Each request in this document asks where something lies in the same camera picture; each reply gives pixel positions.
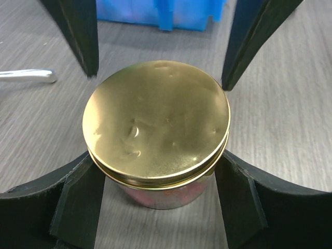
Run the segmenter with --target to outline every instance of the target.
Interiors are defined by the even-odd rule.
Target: small jar with gold lid
[[[92,94],[82,122],[95,164],[154,209],[185,205],[205,190],[229,125],[230,108],[219,84],[174,61],[116,72]]]

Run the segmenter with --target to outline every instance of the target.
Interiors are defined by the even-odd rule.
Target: gray wood surface
[[[99,23],[100,71],[88,81],[36,0],[0,0],[0,70],[51,68],[54,85],[0,82],[0,191],[86,150],[85,104],[130,64],[178,60],[220,78],[235,1],[203,32]],[[332,1],[306,1],[264,45],[238,85],[228,150],[278,177],[332,191]],[[183,208],[135,205],[106,181],[95,248],[227,248],[216,185]]]

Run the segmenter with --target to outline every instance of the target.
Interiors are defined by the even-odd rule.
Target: jar lid
[[[211,167],[224,148],[230,109],[220,85],[181,62],[149,61],[102,82],[83,115],[96,163],[117,182],[164,188]]]

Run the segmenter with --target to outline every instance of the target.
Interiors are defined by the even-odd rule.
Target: translucent blue box
[[[218,22],[226,0],[96,0],[99,20],[204,31],[210,16]]]

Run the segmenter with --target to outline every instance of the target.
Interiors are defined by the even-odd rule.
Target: silver utensil handle
[[[57,77],[52,70],[16,70],[0,72],[0,82],[26,82],[37,81],[45,83],[54,83],[57,81]]]

